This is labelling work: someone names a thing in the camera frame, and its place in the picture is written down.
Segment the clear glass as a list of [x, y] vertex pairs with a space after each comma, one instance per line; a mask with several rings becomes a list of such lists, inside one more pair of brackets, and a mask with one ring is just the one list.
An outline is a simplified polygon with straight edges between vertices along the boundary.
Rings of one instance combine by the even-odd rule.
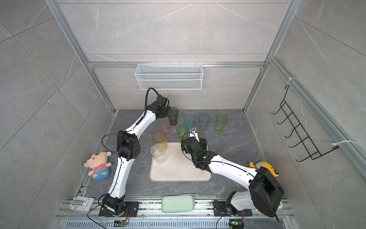
[[166, 161], [164, 144], [159, 143], [151, 146], [151, 155], [158, 164], [163, 164]]

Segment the beige plastic tray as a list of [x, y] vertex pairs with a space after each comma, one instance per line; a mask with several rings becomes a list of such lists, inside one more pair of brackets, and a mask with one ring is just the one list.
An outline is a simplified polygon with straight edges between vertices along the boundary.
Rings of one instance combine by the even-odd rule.
[[181, 143], [167, 143], [166, 161], [158, 164], [152, 157], [150, 180], [155, 182], [209, 181], [211, 174], [197, 169], [191, 156], [181, 151]]

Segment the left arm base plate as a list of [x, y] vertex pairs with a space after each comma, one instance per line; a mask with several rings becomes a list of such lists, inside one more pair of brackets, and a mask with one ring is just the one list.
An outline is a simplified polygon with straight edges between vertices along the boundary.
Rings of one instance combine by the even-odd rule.
[[136, 217], [139, 210], [138, 201], [120, 202], [117, 204], [117, 212], [108, 209], [104, 204], [99, 211], [99, 217]]

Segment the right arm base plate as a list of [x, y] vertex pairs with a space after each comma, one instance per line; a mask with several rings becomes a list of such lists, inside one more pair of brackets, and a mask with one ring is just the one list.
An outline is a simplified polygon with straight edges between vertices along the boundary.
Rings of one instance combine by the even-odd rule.
[[251, 217], [252, 214], [252, 210], [250, 209], [245, 209], [242, 211], [239, 211], [237, 209], [235, 209], [230, 203], [227, 203], [226, 201], [218, 201], [218, 200], [214, 200], [212, 202], [213, 204], [213, 211], [214, 211], [214, 215], [216, 217], [218, 216], [224, 216], [224, 215], [229, 215], [229, 216], [235, 216], [235, 217]]

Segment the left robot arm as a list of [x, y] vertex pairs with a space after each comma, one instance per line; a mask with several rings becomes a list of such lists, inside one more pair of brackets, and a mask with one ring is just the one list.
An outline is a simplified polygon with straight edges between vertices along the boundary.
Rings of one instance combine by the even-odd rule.
[[116, 133], [117, 168], [107, 194], [103, 197], [101, 207], [106, 210], [102, 216], [121, 216], [125, 211], [125, 189], [127, 179], [135, 159], [141, 152], [139, 138], [148, 126], [156, 119], [172, 114], [169, 100], [150, 87], [145, 95], [144, 112], [129, 128]]

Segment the tall yellow glass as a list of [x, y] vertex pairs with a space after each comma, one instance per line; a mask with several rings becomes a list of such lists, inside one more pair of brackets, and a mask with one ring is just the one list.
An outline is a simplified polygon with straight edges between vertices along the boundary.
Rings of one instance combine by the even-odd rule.
[[155, 144], [162, 144], [165, 149], [167, 149], [167, 142], [166, 142], [166, 134], [163, 132], [155, 133], [153, 136], [153, 141]]

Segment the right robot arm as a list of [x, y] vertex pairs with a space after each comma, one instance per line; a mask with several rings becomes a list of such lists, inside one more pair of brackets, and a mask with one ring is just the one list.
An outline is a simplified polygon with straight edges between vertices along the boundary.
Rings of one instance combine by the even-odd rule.
[[269, 169], [244, 167], [226, 160], [207, 150], [195, 137], [182, 140], [181, 150], [191, 156], [197, 169], [224, 176], [246, 189], [229, 195], [225, 202], [227, 214], [236, 216], [244, 210], [256, 209], [267, 217], [277, 217], [285, 191]]

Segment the dark grey glass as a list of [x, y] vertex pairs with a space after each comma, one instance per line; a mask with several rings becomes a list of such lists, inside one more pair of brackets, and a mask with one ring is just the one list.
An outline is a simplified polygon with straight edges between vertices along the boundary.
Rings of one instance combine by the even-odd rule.
[[168, 116], [171, 126], [176, 126], [178, 123], [178, 113], [179, 110], [176, 107], [171, 108], [171, 115]]

